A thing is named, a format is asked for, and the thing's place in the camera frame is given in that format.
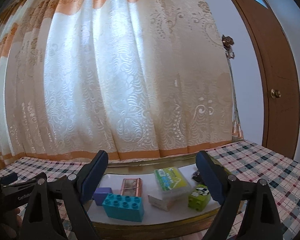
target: barcode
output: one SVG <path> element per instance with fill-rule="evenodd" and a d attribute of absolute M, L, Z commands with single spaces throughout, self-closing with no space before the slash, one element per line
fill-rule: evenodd
<path fill-rule="evenodd" d="M 164 170 L 158 170 L 159 176 L 163 177 L 166 176 L 166 173 L 164 172 Z"/>

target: teal toy block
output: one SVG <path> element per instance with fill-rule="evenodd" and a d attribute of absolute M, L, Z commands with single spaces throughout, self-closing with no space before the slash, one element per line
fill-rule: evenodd
<path fill-rule="evenodd" d="M 197 185 L 195 190 L 188 196 L 188 207 L 199 212 L 203 211 L 211 199 L 207 186 Z"/>
<path fill-rule="evenodd" d="M 144 209 L 141 197 L 121 196 L 109 193 L 102 203 L 110 218 L 142 222 Z"/>

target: white curtain panel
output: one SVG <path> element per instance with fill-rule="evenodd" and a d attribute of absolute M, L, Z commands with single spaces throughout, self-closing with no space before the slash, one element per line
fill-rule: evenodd
<path fill-rule="evenodd" d="M 0 20 L 0 42 L 17 26 L 0 57 L 6 164 L 101 149 L 156 158 L 231 141 L 229 68 L 204 0 L 21 1 Z"/>

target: checkered tablecloth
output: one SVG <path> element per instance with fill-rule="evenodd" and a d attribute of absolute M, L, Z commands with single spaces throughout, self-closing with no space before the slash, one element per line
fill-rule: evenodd
<path fill-rule="evenodd" d="M 231 143 L 226 146 L 207 150 L 208 153 L 225 166 L 240 180 L 256 182 L 265 179 L 270 185 L 282 222 L 284 240 L 291 240 L 300 230 L 300 164 L 250 141 Z M 48 181 L 55 180 L 71 173 L 77 173 L 84 163 L 69 163 L 39 160 L 23 157 L 0 171 L 0 176 L 12 171 L 18 173 L 18 182 L 45 172 Z M 62 202 L 58 202 L 59 212 L 68 238 L 76 239 L 71 232 L 71 225 Z M 235 239 L 244 212 L 237 215 L 230 238 Z M 206 230 L 175 240 L 200 240 Z"/>

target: teal lego duplo brick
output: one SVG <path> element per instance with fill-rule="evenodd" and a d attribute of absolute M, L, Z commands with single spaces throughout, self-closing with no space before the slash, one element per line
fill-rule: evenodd
<path fill-rule="evenodd" d="M 141 222 L 144 209 L 141 197 L 114 195 L 109 193 L 102 203 L 110 218 Z"/>

